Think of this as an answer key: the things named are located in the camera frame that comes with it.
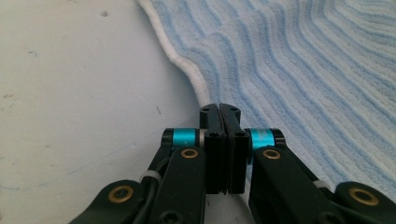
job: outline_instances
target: white table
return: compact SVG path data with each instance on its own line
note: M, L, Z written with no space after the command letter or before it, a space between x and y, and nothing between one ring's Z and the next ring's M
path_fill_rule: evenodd
M67 223L138 180L167 127L198 127L187 77L133 0L0 2L0 222ZM209 195L205 223L249 223Z

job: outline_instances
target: striped towel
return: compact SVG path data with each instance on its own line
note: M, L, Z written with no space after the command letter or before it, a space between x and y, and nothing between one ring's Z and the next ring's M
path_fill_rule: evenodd
M139 3L200 105L279 128L332 189L358 181L396 201L396 2Z

